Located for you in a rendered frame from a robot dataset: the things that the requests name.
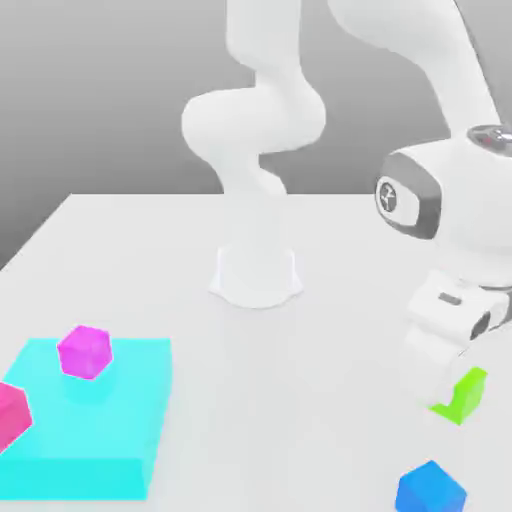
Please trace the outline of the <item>small magenta cube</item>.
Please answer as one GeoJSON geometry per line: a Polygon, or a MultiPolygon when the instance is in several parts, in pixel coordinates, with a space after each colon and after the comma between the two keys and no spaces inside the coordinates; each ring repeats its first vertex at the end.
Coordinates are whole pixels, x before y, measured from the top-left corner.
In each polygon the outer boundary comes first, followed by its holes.
{"type": "Polygon", "coordinates": [[[57,343],[62,372],[94,380],[113,360],[110,334],[99,328],[78,325],[57,343]]]}

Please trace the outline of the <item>small pink cube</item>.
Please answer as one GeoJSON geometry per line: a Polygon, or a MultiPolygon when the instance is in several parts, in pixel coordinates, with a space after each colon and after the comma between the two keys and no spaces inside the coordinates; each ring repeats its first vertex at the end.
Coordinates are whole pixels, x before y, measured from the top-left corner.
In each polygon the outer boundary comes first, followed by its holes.
{"type": "Polygon", "coordinates": [[[0,453],[33,423],[25,391],[0,382],[0,453]]]}

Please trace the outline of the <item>small blue cube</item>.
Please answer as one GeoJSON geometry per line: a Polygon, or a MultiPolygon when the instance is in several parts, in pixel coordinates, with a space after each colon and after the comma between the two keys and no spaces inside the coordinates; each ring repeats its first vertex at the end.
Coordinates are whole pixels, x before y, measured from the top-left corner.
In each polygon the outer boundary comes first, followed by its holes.
{"type": "Polygon", "coordinates": [[[397,512],[463,512],[467,492],[435,461],[404,474],[395,499],[397,512]]]}

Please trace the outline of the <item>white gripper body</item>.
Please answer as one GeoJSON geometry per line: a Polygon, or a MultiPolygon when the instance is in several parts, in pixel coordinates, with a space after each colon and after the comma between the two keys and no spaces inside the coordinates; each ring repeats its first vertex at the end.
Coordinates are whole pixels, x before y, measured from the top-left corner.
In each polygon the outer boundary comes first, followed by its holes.
{"type": "Polygon", "coordinates": [[[475,286],[431,270],[407,306],[404,347],[420,362],[454,362],[468,348],[475,286]]]}

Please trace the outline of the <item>small green cube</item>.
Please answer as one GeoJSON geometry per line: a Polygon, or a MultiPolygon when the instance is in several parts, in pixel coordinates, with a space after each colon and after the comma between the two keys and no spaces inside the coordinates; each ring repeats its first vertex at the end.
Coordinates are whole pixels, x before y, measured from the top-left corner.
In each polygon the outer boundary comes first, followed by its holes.
{"type": "Polygon", "coordinates": [[[485,389],[488,373],[480,368],[471,368],[454,386],[449,404],[438,403],[430,406],[434,413],[460,426],[479,406],[485,389]]]}

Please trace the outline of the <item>large cyan box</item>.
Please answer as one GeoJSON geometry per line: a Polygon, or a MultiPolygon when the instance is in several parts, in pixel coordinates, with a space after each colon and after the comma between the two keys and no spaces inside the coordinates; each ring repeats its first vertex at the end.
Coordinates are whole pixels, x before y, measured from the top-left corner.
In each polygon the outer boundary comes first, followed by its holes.
{"type": "Polygon", "coordinates": [[[62,373],[54,339],[30,339],[7,371],[32,426],[0,454],[0,500],[143,501],[172,382],[167,339],[115,339],[95,379],[62,373]]]}

